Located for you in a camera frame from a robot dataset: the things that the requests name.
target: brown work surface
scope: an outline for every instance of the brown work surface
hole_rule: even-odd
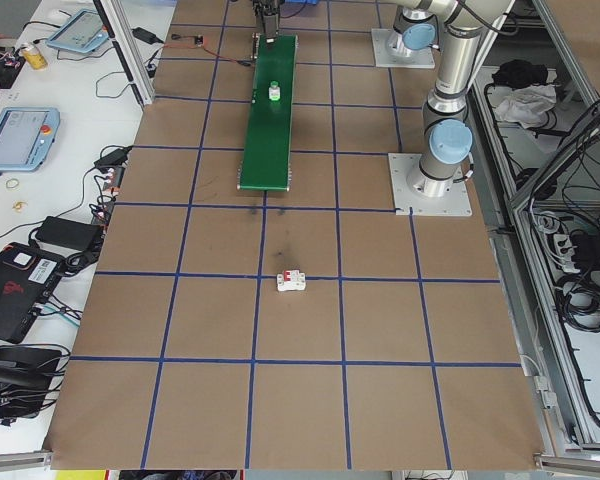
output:
[[[576,60],[600,94],[600,0],[545,0]]]
[[[388,10],[323,1],[284,21],[300,45],[287,194],[236,190],[252,70],[190,49],[160,62],[46,442],[54,468],[533,468],[473,188],[472,218],[393,211],[386,153],[422,150],[433,76],[372,68],[368,29]],[[250,2],[181,1],[171,31],[242,59],[253,22]],[[279,293],[293,268],[306,291]]]

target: green conveyor belt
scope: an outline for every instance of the green conveyor belt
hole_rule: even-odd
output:
[[[282,35],[258,47],[253,97],[238,188],[289,190],[291,107],[296,68],[295,35]],[[281,97],[269,100],[269,85],[280,85]]]

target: small bottle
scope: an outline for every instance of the small bottle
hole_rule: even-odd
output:
[[[47,60],[42,56],[42,53],[40,53],[40,50],[35,45],[23,43],[20,51],[22,52],[22,56],[34,70],[47,68]]]
[[[280,101],[280,85],[276,81],[271,82],[269,85],[269,100],[272,102]]]

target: soda can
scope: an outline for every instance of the soda can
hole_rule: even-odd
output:
[[[23,43],[20,52],[25,60],[31,65],[34,70],[42,70],[47,68],[47,61],[40,53],[40,49],[30,43]]]

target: mouse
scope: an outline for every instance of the mouse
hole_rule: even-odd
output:
[[[47,16],[49,17],[49,20],[52,20],[53,22],[58,23],[60,25],[62,25],[69,19],[69,16],[67,14],[62,13],[62,11],[57,8],[52,8],[51,10],[49,10]]]

